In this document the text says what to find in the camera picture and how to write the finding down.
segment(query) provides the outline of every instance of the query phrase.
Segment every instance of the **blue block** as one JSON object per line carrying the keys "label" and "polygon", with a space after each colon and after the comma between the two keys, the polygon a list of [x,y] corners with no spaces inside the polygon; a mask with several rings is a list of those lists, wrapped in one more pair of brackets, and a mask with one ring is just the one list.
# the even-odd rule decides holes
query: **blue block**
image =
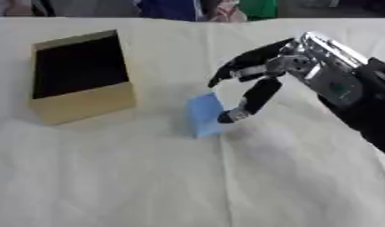
{"label": "blue block", "polygon": [[217,122],[217,117],[223,110],[223,106],[215,93],[209,93],[188,100],[187,113],[195,137],[200,138],[220,133],[223,128]]}

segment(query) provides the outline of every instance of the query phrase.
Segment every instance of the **open box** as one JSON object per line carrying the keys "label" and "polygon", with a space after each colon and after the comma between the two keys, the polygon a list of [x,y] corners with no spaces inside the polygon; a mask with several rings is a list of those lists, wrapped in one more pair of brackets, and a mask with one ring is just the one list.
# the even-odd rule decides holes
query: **open box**
{"label": "open box", "polygon": [[30,105],[60,124],[136,105],[115,30],[37,43]]}

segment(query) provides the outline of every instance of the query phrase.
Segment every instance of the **white table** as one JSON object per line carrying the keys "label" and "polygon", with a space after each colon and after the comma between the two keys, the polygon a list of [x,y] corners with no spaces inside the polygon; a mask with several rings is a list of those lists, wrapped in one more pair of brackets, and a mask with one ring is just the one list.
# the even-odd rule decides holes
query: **white table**
{"label": "white table", "polygon": [[[31,44],[114,28],[138,107],[42,125]],[[385,60],[385,19],[0,19],[0,226],[385,226],[385,157],[293,78],[257,116],[191,137],[185,101],[219,66],[308,30]],[[248,86],[217,92],[231,106]]]}

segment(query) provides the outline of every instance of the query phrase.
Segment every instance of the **robotic hand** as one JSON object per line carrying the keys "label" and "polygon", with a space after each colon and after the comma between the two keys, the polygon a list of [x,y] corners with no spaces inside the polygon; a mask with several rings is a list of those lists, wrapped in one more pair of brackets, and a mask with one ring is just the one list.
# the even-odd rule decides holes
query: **robotic hand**
{"label": "robotic hand", "polygon": [[210,88],[233,78],[258,81],[218,121],[233,123],[256,114],[281,88],[278,77],[285,74],[314,90],[343,122],[385,152],[385,63],[314,32],[246,52],[222,66]]}

